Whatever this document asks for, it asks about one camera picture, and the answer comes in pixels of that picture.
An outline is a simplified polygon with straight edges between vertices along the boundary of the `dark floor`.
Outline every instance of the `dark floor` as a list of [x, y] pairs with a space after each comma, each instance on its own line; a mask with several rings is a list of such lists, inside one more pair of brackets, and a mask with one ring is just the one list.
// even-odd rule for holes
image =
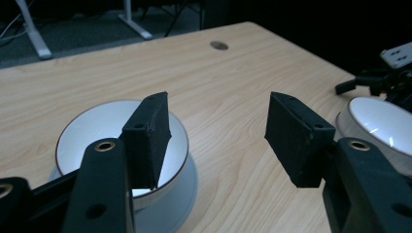
[[[199, 30], [198, 10], [197, 4], [190, 4], [184, 8], [168, 36]], [[144, 41], [118, 19], [121, 13], [121, 10], [111, 10], [93, 16], [75, 14], [70, 19], [35, 18], [34, 21], [53, 58], [58, 58]], [[134, 11], [133, 20], [151, 32], [155, 40], [164, 37], [172, 23], [175, 8], [174, 6], [149, 8], [143, 20], [142, 13], [141, 9]], [[5, 28], [6, 25], [6, 23], [0, 24], [0, 29]], [[22, 20], [18, 20], [2, 38], [14, 35], [17, 37], [0, 40], [0, 69], [41, 61], [23, 32]]]

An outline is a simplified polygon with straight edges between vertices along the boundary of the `wooden table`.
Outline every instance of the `wooden table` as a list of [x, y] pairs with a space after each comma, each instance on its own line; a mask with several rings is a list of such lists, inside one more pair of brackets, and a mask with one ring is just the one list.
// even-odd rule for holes
[[[212, 41], [228, 50], [216, 50]], [[271, 91], [329, 122], [353, 76], [249, 22], [0, 70], [0, 177], [48, 181], [64, 127], [119, 99], [169, 93], [198, 193], [181, 232], [329, 232], [322, 189], [297, 189], [263, 138]]]

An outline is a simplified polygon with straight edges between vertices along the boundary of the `cable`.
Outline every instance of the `cable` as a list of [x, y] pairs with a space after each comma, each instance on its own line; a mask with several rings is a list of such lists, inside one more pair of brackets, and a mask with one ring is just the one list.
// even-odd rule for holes
[[[28, 5], [27, 8], [30, 8], [30, 6], [34, 3], [35, 0], [32, 0]], [[24, 33], [26, 32], [26, 30], [24, 30], [24, 32], [19, 33], [19, 34], [15, 34], [14, 36], [10, 36], [10, 37], [6, 37], [3, 38], [4, 35], [6, 34], [6, 32], [9, 30], [9, 28], [21, 17], [21, 13], [19, 13], [7, 26], [6, 28], [3, 30], [3, 32], [0, 34], [0, 41], [5, 41], [5, 40], [13, 40], [16, 37], [22, 36], [24, 35]]]

